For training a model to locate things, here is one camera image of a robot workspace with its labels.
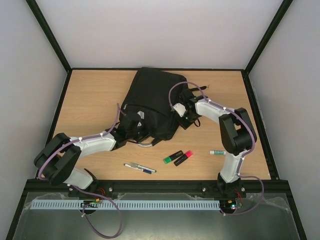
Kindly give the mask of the black student bag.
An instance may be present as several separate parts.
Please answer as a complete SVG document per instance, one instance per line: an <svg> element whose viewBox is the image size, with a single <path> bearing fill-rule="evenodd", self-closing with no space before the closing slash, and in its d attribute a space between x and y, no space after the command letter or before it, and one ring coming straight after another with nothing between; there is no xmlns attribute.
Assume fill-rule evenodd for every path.
<svg viewBox="0 0 320 240"><path fill-rule="evenodd" d="M172 109L179 103L182 91L205 90L205 86L189 88L187 79L180 74L156 68L140 68L130 85L121 105L123 115L127 112L144 112L144 126L153 138L152 145L173 138L179 128L178 115Z"/></svg>

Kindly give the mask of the pink highlighter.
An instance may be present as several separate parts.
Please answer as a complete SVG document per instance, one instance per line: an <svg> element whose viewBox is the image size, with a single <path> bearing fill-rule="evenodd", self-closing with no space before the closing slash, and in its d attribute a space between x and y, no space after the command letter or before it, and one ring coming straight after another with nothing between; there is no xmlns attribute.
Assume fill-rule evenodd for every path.
<svg viewBox="0 0 320 240"><path fill-rule="evenodd" d="M183 163L185 160L190 158L193 155L193 152L191 150L185 152L182 156L180 156L177 160L174 161L174 165L177 167L181 163Z"/></svg>

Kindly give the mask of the blue whiteboard marker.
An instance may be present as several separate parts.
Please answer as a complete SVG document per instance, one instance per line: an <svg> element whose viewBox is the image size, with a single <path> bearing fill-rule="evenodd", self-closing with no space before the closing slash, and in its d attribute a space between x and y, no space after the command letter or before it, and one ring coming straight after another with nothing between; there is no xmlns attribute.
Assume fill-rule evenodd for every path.
<svg viewBox="0 0 320 240"><path fill-rule="evenodd" d="M141 172L144 172L144 173L147 173L147 174L152 174L152 172L150 170L147 170L147 169L144 169L144 168L140 168L140 167L137 167L137 166L133 166L133 165L130 165L130 164L127 164L127 163L124 163L123 164L125 167L128 167L128 168L131 168L131 169L135 169L135 170L138 170L138 171L141 171Z"/></svg>

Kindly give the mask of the green highlighter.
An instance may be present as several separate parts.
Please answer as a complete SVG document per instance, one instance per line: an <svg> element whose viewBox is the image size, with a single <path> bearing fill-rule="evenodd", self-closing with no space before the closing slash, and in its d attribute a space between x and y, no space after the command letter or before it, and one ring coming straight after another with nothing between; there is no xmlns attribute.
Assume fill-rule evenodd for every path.
<svg viewBox="0 0 320 240"><path fill-rule="evenodd" d="M178 159L178 158L181 157L183 154L184 154L183 151L182 151L182 150L179 150L179 151L171 154L170 156L164 158L164 159L163 159L163 162L164 162L165 164L168 164L168 163L172 162L173 160Z"/></svg>

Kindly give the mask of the glue stick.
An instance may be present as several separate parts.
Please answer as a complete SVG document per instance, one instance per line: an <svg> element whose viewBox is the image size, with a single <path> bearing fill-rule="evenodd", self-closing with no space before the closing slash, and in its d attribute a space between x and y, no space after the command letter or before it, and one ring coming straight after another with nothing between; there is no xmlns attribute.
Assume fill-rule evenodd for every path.
<svg viewBox="0 0 320 240"><path fill-rule="evenodd" d="M209 154L210 155L222 155L222 156L224 156L224 155L226 155L226 151L225 150L210 150L209 151Z"/></svg>

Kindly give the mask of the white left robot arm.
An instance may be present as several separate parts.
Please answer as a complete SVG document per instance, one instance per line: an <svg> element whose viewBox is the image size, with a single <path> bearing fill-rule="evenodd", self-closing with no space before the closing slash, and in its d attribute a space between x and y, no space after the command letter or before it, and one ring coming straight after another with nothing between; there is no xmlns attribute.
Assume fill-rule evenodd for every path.
<svg viewBox="0 0 320 240"><path fill-rule="evenodd" d="M34 159L40 180L47 180L52 186L67 184L82 190L87 189L94 177L88 170L76 168L79 159L99 152L115 151L129 141L141 142L149 136L144 126L143 111L125 113L119 124L100 133L69 137L57 134Z"/></svg>

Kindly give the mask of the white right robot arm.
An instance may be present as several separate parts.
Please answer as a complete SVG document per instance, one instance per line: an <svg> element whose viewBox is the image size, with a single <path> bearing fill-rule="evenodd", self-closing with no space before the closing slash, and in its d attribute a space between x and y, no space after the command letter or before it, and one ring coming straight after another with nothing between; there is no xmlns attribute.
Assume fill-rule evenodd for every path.
<svg viewBox="0 0 320 240"><path fill-rule="evenodd" d="M195 96L191 89L183 90L179 103L173 106L179 125L188 129L200 117L219 124L222 145L226 151L224 165L217 176L217 189L229 196L241 187L240 170L246 155L255 147L257 135L245 108L227 108L206 96Z"/></svg>

